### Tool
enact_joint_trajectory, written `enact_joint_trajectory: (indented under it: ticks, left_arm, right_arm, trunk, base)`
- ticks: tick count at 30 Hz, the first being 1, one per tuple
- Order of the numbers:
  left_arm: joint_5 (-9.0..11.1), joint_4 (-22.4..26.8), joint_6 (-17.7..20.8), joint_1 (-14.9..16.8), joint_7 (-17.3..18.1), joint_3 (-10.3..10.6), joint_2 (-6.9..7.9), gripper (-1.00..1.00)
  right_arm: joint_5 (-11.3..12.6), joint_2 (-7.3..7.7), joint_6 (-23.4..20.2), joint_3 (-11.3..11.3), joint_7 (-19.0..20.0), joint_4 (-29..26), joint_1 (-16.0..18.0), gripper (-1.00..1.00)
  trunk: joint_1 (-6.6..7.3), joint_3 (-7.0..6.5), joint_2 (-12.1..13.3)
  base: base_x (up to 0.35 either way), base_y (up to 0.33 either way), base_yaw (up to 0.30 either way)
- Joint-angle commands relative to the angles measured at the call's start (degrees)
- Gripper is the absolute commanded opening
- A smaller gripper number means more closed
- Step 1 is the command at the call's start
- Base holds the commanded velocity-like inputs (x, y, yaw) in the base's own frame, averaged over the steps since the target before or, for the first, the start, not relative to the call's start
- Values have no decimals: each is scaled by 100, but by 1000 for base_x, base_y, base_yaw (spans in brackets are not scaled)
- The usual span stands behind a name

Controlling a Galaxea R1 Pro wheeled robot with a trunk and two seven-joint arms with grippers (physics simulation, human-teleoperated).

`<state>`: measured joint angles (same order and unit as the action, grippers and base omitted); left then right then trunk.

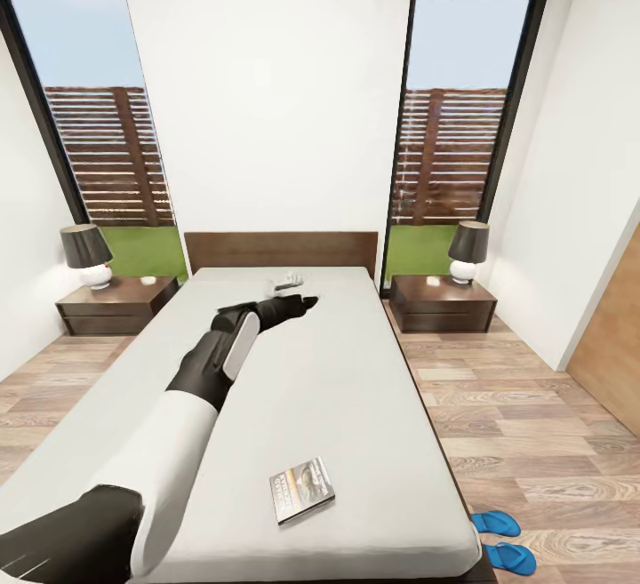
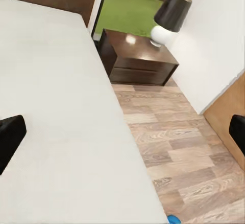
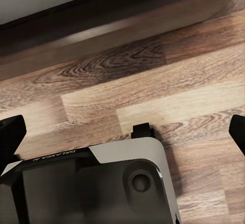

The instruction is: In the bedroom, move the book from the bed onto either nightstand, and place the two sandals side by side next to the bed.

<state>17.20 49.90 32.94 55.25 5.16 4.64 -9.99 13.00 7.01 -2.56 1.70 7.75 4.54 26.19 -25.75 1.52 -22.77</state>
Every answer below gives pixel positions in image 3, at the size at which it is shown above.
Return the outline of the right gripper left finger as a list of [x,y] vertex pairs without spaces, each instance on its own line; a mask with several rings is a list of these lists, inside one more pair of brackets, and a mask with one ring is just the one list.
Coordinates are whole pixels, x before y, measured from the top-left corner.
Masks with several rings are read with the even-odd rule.
[[22,115],[0,120],[0,176],[27,134]]

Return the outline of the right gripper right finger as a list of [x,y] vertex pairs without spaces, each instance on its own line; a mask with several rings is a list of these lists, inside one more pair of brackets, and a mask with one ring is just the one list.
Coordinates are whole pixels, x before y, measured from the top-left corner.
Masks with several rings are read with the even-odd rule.
[[230,126],[229,134],[240,148],[245,156],[245,117],[240,115],[233,115]]

